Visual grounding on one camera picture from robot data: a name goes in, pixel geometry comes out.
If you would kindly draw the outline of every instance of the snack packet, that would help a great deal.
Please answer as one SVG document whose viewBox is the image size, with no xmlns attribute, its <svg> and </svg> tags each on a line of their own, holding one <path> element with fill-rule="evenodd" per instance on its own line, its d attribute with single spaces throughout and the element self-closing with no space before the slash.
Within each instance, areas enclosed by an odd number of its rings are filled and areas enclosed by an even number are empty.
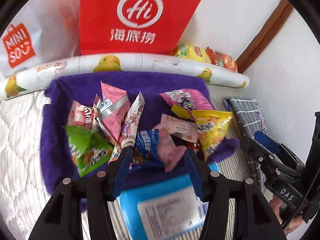
<svg viewBox="0 0 320 240">
<path fill-rule="evenodd" d="M 178 118 L 162 114 L 161 122 L 154 129 L 166 128 L 169 134 L 185 141 L 196 143 L 198 141 L 197 125 Z"/>
<path fill-rule="evenodd" d="M 99 133 L 83 126 L 65 126 L 68 135 L 71 159 L 76 165 L 80 177 L 94 171 L 106 163 L 114 146 Z"/>
<path fill-rule="evenodd" d="M 176 46 L 171 55 L 175 57 L 188 58 L 199 62 L 211 63 L 211 60 L 205 50 L 201 47 L 181 44 Z"/>
<path fill-rule="evenodd" d="M 186 151 L 185 146 L 175 146 L 167 129 L 159 130 L 158 156 L 164 162 L 164 171 L 172 171 Z"/>
<path fill-rule="evenodd" d="M 234 72 L 238 72 L 238 64 L 231 56 L 218 52 L 216 50 L 212 50 L 209 47 L 207 47 L 205 52 L 210 58 L 212 64 L 219 67 L 224 67 Z"/>
<path fill-rule="evenodd" d="M 164 163 L 158 157 L 159 130 L 147 130 L 137 133 L 134 152 L 132 155 L 132 168 L 160 168 Z"/>
<path fill-rule="evenodd" d="M 117 160 L 123 148 L 134 146 L 144 105 L 144 98 L 140 91 L 124 119 L 121 135 L 117 142 L 118 148 L 112 154 L 109 162 Z"/>
<path fill-rule="evenodd" d="M 98 111 L 97 121 L 109 142 L 118 146 L 121 125 L 130 108 L 127 91 L 101 82 L 102 102 L 96 96 L 95 107 Z"/>
<path fill-rule="evenodd" d="M 201 145 L 199 143 L 190 143 L 190 142 L 186 142 L 186 147 L 189 149 L 193 149 L 193 151 L 195 153 L 201 151 Z"/>
<path fill-rule="evenodd" d="M 98 132 L 100 130 L 99 124 L 95 120 L 97 117 L 97 110 L 90 106 L 83 106 L 77 101 L 73 100 L 68 116 L 67 125 L 82 126 L 87 130 Z"/>
<path fill-rule="evenodd" d="M 199 62 L 209 63 L 229 69 L 231 71 L 238 72 L 238 65 L 231 56 L 218 52 L 216 50 L 212 50 L 209 47 L 203 49 L 194 45 L 181 44 L 176 46 L 170 54 L 175 57 L 187 58 Z M 210 80 L 210 78 L 205 77 L 211 72 L 209 70 L 210 68 L 205 69 L 203 72 L 204 76 L 201 76 L 206 82 L 209 82 Z"/>
<path fill-rule="evenodd" d="M 190 119 L 192 110 L 214 110 L 204 95 L 195 89 L 179 89 L 159 94 L 180 118 Z"/>
<path fill-rule="evenodd" d="M 194 110 L 192 115 L 198 125 L 199 142 L 206 162 L 225 137 L 233 114 L 215 110 Z"/>
</svg>

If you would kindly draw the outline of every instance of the mattress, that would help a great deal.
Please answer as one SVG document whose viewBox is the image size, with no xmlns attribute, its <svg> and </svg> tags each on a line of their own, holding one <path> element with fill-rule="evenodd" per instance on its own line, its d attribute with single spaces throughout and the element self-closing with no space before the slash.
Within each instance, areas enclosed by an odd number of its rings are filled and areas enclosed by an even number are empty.
<svg viewBox="0 0 320 240">
<path fill-rule="evenodd" d="M 211 101 L 217 110 L 225 111 L 221 101 L 225 96 L 236 96 L 239 89 L 208 85 Z M 0 103 L 0 215 L 17 240 L 28 239 L 40 213 L 50 198 L 40 166 L 40 136 L 43 106 L 50 99 L 44 91 L 36 91 Z M 237 137 L 233 123 L 227 133 L 228 138 Z M 249 176 L 244 153 L 235 153 L 219 163 L 219 168 L 227 178 L 243 180 Z M 226 239 L 232 239 L 234 201 L 229 203 L 229 219 Z M 112 223 L 118 239 L 129 240 L 119 204 L 108 203 Z M 90 239 L 87 213 L 82 214 L 83 236 Z M 199 238 L 201 226 L 177 236 L 175 239 Z"/>
</svg>

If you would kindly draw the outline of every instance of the yellow snack packet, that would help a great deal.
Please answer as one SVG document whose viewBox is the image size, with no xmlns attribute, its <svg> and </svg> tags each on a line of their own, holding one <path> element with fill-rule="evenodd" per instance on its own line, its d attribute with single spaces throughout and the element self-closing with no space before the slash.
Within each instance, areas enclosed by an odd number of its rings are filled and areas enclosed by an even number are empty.
<svg viewBox="0 0 320 240">
<path fill-rule="evenodd" d="M 178 117 L 184 118 L 184 119 L 191 119 L 189 112 L 178 105 L 173 105 L 171 108 L 171 111 L 174 112 Z"/>
<path fill-rule="evenodd" d="M 216 110 L 194 110 L 192 116 L 198 125 L 199 142 L 206 162 L 226 136 L 233 114 Z"/>
<path fill-rule="evenodd" d="M 181 44 L 176 46 L 172 50 L 171 55 L 175 57 L 182 57 L 182 58 L 188 58 L 188 59 L 192 59 L 200 62 L 211 63 L 211 59 L 209 58 L 208 54 L 205 52 L 205 49 L 198 46 Z"/>
</svg>

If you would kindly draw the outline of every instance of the green snack packet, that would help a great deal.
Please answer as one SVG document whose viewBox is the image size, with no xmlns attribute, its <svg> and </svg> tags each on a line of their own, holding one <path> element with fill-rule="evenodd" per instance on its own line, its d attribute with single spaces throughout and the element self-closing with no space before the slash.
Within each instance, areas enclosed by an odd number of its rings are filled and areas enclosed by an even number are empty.
<svg viewBox="0 0 320 240">
<path fill-rule="evenodd" d="M 114 146 L 99 133 L 89 131 L 82 126 L 65 126 L 73 163 L 80 177 L 94 171 L 106 163 Z"/>
</svg>

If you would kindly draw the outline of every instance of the grey plaid cloth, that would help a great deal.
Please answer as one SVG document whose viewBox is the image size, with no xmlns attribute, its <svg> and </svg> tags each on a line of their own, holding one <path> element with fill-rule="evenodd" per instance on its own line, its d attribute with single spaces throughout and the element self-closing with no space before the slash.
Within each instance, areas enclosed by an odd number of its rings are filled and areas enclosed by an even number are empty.
<svg viewBox="0 0 320 240">
<path fill-rule="evenodd" d="M 255 132 L 262 131 L 269 136 L 268 128 L 265 126 L 261 109 L 255 99 L 245 97 L 224 97 L 222 101 L 228 111 L 233 109 L 239 123 L 242 134 L 254 137 Z M 259 185 L 262 193 L 267 190 L 264 183 L 266 176 L 260 169 L 260 164 L 255 162 L 249 155 L 247 158 L 248 170 L 251 178 Z"/>
</svg>

